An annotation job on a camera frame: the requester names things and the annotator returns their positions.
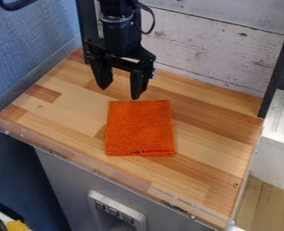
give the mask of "wooden tabletop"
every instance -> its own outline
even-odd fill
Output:
[[[108,102],[130,100],[129,73],[115,69],[113,84],[103,91],[83,62],[81,49],[74,51],[0,118],[47,138],[29,138],[32,142],[225,227],[260,134],[262,119],[256,115],[261,100],[159,70],[140,100],[170,100],[176,155],[107,156]]]

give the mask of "folded orange towel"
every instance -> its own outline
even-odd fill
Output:
[[[105,141],[111,155],[173,155],[170,102],[110,102]]]

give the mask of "wooden wall panel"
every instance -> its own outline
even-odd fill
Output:
[[[257,97],[265,92],[284,36],[153,9],[157,24],[144,47],[158,68]],[[144,26],[151,22],[143,15]]]
[[[161,9],[284,34],[284,0],[142,0]]]

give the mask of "wooden board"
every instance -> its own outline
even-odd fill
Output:
[[[262,181],[250,176],[234,219],[236,226],[245,231],[251,230],[255,211],[261,195],[261,188]]]
[[[284,34],[284,0],[142,0],[156,8]]]
[[[235,224],[245,231],[284,230],[284,190],[250,176]]]
[[[153,9],[154,32],[143,46],[156,67],[223,88],[262,97],[284,36],[187,14]],[[143,15],[144,27],[151,17]]]
[[[112,86],[101,90],[77,50],[4,109],[0,118],[30,131],[23,136],[29,143],[224,227],[260,134],[262,119],[256,114],[261,100],[159,70],[141,100],[170,100],[176,156],[107,156],[108,102],[130,100],[128,73],[114,73]],[[0,126],[19,133],[6,123]]]

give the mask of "black cable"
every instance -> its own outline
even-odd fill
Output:
[[[4,0],[0,0],[0,7],[2,7],[6,11],[17,11],[35,1],[37,0],[17,0],[12,3],[5,3]]]
[[[152,18],[153,18],[153,21],[152,21],[151,28],[150,28],[147,32],[143,31],[142,28],[140,27],[140,25],[139,25],[138,23],[135,23],[135,26],[137,27],[137,29],[138,29],[142,34],[150,34],[150,33],[153,31],[154,26],[155,26],[155,15],[154,15],[154,12],[150,9],[149,6],[144,5],[144,4],[140,3],[140,2],[135,2],[135,5],[136,5],[136,7],[140,8],[140,9],[142,9],[142,10],[144,10],[144,11],[147,11],[148,13],[151,14],[151,16],[152,16]]]

